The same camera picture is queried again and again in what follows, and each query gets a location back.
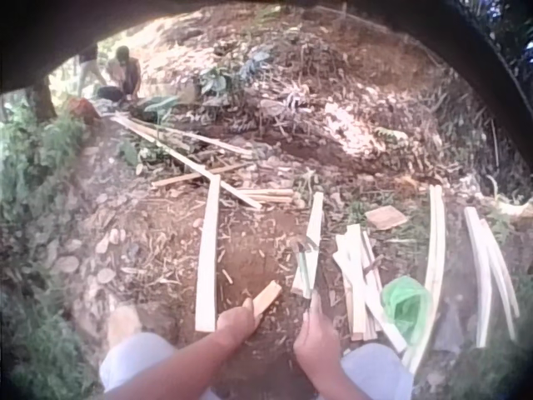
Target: hand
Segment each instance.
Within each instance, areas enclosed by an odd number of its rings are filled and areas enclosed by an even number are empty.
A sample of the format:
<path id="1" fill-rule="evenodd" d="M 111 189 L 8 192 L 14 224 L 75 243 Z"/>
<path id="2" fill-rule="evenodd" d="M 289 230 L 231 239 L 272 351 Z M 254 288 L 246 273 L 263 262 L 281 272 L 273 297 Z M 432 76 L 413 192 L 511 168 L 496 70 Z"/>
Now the hand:
<path id="1" fill-rule="evenodd" d="M 322 313 L 320 295 L 313 291 L 309 311 L 303 315 L 294 353 L 301 369 L 317 387 L 341 370 L 341 340 L 330 319 Z"/>
<path id="2" fill-rule="evenodd" d="M 247 298 L 242 306 L 231 308 L 218 317 L 217 332 L 227 334 L 227 339 L 233 346 L 240 346 L 257 329 L 262 315 L 253 316 L 253 301 Z"/>

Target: dirt ground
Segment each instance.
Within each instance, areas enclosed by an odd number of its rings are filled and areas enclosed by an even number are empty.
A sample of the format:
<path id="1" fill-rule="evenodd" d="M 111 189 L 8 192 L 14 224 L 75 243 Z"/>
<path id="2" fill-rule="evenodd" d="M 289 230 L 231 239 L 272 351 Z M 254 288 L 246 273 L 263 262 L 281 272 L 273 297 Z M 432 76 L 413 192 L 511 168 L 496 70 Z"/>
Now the dirt ground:
<path id="1" fill-rule="evenodd" d="M 443 185 L 448 251 L 442 298 L 458 307 L 466 327 L 476 312 L 476 277 L 462 208 L 477 202 L 470 187 L 461 189 L 469 165 L 458 165 L 455 154 L 449 153 L 453 144 L 441 134 L 440 113 L 452 98 L 444 102 L 440 88 L 453 78 L 446 67 L 403 37 L 374 32 L 336 14 L 291 10 L 263 21 L 257 16 L 261 10 L 224 6 L 164 18 L 146 25 L 127 43 L 141 61 L 146 93 L 161 86 L 181 88 L 194 73 L 220 63 L 214 49 L 225 43 L 247 50 L 256 43 L 270 45 L 274 61 L 265 72 L 270 81 L 254 82 L 253 96 L 286 98 L 281 84 L 286 77 L 291 93 L 299 92 L 301 103 L 311 110 L 261 126 L 252 106 L 213 114 L 191 104 L 177 107 L 171 118 L 182 129 L 188 124 L 191 130 L 253 150 L 254 158 L 244 160 L 249 165 L 222 175 L 234 187 L 298 192 L 300 202 L 267 203 L 261 211 L 222 192 L 217 311 L 257 295 L 271 280 L 283 291 L 257 334 L 223 369 L 215 390 L 223 398 L 308 399 L 313 389 L 291 350 L 305 303 L 290 294 L 296 260 L 287 241 L 305 233 L 311 195 L 326 194 L 316 287 L 323 299 L 330 299 L 326 313 L 344 348 L 361 343 L 348 337 L 341 274 L 331 258 L 335 234 L 344 233 L 348 223 L 366 226 L 365 211 L 394 205 L 409 217 L 407 225 L 386 232 L 368 227 L 376 240 L 375 253 L 384 256 L 381 279 L 386 284 L 409 274 L 422 280 L 429 238 L 428 184 Z M 472 105 L 476 100 L 466 85 L 461 90 L 461 101 L 469 102 L 472 110 L 465 109 L 460 117 L 477 129 Z M 378 128 L 388 133 L 380 135 Z M 398 132 L 408 136 L 408 146 L 398 145 L 403 140 Z M 125 141 L 146 145 L 105 117 L 69 183 L 64 210 L 68 217 L 58 219 L 66 222 L 56 239 L 57 256 L 74 255 L 80 266 L 69 273 L 55 272 L 67 284 L 73 321 L 95 367 L 107 351 L 107 315 L 118 304 L 138 305 L 145 326 L 178 347 L 201 337 L 194 331 L 194 303 L 206 182 L 152 187 L 151 182 L 179 174 L 179 167 L 168 157 L 159 158 L 144 162 L 136 175 L 121 156 Z M 476 146 L 486 149 L 486 142 L 472 145 L 472 152 L 478 151 Z M 209 166 L 239 161 L 216 147 L 202 151 L 199 161 Z M 36 238 L 45 225 L 35 223 Z M 113 229 L 119 239 L 97 251 Z M 527 229 L 517 235 L 527 243 Z M 46 239 L 42 244 L 49 250 Z M 520 250 L 511 267 L 525 265 L 530 257 Z M 426 382 L 427 374 L 438 370 L 446 375 L 451 368 L 442 357 L 435 362 L 432 357 L 417 377 L 416 394 L 424 398 L 422 393 L 439 390 Z"/>

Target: soil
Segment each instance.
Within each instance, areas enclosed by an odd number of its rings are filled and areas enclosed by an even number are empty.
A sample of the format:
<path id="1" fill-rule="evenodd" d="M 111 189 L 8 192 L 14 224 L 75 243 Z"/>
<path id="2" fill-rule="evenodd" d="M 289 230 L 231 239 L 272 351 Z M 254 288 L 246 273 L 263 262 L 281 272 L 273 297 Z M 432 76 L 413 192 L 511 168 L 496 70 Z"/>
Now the soil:
<path id="1" fill-rule="evenodd" d="M 296 202 L 266 204 L 256 211 L 222 192 L 217 312 L 257 295 L 271 280 L 278 281 L 283 291 L 266 312 L 257 334 L 223 368 L 215 390 L 223 398 L 308 399 L 313 388 L 292 355 L 306 302 L 290 294 L 296 260 L 288 239 L 306 232 L 311 193 L 326 193 L 316 287 L 322 299 L 331 298 L 334 293 L 334 302 L 323 302 L 339 330 L 343 348 L 356 348 L 361 343 L 349 340 L 341 274 L 331 258 L 336 251 L 335 234 L 345 232 L 348 223 L 365 225 L 365 211 L 393 204 L 410 218 L 405 227 L 386 232 L 369 227 L 376 240 L 375 253 L 384 256 L 378 266 L 382 281 L 386 284 L 405 274 L 422 280 L 429 237 L 427 183 L 443 184 L 449 242 L 442 297 L 459 303 L 461 322 L 466 326 L 476 310 L 476 279 L 462 208 L 475 200 L 471 193 L 466 199 L 457 194 L 460 174 L 466 175 L 466 171 L 458 172 L 454 160 L 446 158 L 445 149 L 450 144 L 445 142 L 444 150 L 435 145 L 441 132 L 441 116 L 433 107 L 441 96 L 431 93 L 449 78 L 445 67 L 401 37 L 373 32 L 352 21 L 340 22 L 336 14 L 312 12 L 304 16 L 301 11 L 292 10 L 274 21 L 258 22 L 261 7 L 224 6 L 163 18 L 135 32 L 128 43 L 132 55 L 141 61 L 147 85 L 179 86 L 194 71 L 217 64 L 212 51 L 217 44 L 235 37 L 244 41 L 247 35 L 268 42 L 277 38 L 277 28 L 287 30 L 299 24 L 300 40 L 310 48 L 313 43 L 327 43 L 320 57 L 327 54 L 330 58 L 315 60 L 317 65 L 331 60 L 338 63 L 335 71 L 318 71 L 302 78 L 314 91 L 309 97 L 315 111 L 312 117 L 317 120 L 314 130 L 306 132 L 302 128 L 307 117 L 295 122 L 296 127 L 292 125 L 291 130 L 292 120 L 288 117 L 284 123 L 291 132 L 289 137 L 274 123 L 267 123 L 262 132 L 252 124 L 252 128 L 236 134 L 231 126 L 238 118 L 244 118 L 238 112 L 222 112 L 200 129 L 206 135 L 257 152 L 257 159 L 250 166 L 223 175 L 228 183 L 237 188 L 288 185 L 306 202 L 306 207 L 298 207 Z M 199 32 L 172 36 L 191 27 Z M 286 59 L 291 46 L 287 45 Z M 339 83 L 343 59 L 349 60 L 349 66 L 345 65 L 341 72 L 346 80 Z M 331 84 L 327 84 L 328 74 Z M 298 74 L 291 78 L 296 81 Z M 470 89 L 466 85 L 463 88 L 465 96 L 472 98 Z M 268 90 L 265 93 L 274 96 Z M 346 93 L 355 94 L 350 98 Z M 358 109 L 352 120 L 330 129 L 327 122 L 332 123 L 335 118 L 322 111 L 328 103 L 338 103 L 338 109 L 352 111 L 348 107 L 356 104 Z M 173 121 L 187 123 L 188 120 L 183 121 L 202 113 L 200 108 L 197 104 L 179 107 Z M 474 114 L 464 119 L 471 121 Z M 378 127 L 405 131 L 414 144 L 407 148 L 390 144 L 374 135 Z M 87 354 L 95 367 L 107 351 L 107 315 L 119 303 L 157 304 L 171 310 L 170 316 L 165 313 L 166 328 L 153 330 L 179 348 L 202 336 L 194 331 L 194 304 L 206 182 L 200 179 L 165 188 L 152 187 L 151 182 L 175 176 L 181 167 L 169 157 L 160 157 L 155 162 L 145 161 L 141 173 L 136 175 L 135 167 L 121 155 L 125 141 L 154 151 L 105 117 L 82 151 L 72 175 L 64 209 L 70 217 L 59 236 L 58 256 L 72 253 L 81 263 L 75 273 L 58 273 L 68 288 L 74 322 L 86 339 Z M 486 143 L 481 146 L 486 150 Z M 215 147 L 208 149 L 214 151 L 199 160 L 206 165 L 236 161 L 235 156 L 221 155 Z M 333 193 L 339 193 L 341 203 L 331 200 Z M 38 223 L 33 229 L 42 231 Z M 109 244 L 105 252 L 97 253 L 97 244 L 109 237 L 112 229 L 123 230 L 123 237 L 116 244 Z M 398 238 L 409 242 L 394 242 Z M 72 239 L 81 240 L 82 246 L 69 252 L 66 245 Z M 104 268 L 116 275 L 101 283 L 98 273 Z M 425 376 L 434 366 L 430 358 L 418 377 L 417 393 L 422 398 L 429 398 Z"/>

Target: plastic bag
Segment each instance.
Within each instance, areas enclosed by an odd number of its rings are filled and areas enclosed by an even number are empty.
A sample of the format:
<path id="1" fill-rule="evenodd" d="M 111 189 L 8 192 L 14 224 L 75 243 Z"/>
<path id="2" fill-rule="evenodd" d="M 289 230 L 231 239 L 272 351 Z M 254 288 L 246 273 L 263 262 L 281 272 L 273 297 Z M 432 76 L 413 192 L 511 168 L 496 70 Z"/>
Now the plastic bag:
<path id="1" fill-rule="evenodd" d="M 387 317 L 409 344 L 417 344 L 427 322 L 431 294 L 412 277 L 399 277 L 381 291 Z"/>

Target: red object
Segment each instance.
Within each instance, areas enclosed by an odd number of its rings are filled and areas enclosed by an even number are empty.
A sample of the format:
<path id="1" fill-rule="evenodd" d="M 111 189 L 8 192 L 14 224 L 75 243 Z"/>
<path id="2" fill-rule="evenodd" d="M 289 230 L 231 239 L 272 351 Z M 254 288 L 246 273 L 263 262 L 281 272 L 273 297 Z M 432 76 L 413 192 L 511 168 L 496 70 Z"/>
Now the red object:
<path id="1" fill-rule="evenodd" d="M 86 98 L 71 97 L 65 105 L 68 112 L 75 118 L 81 118 L 87 125 L 92 125 L 100 115 Z"/>

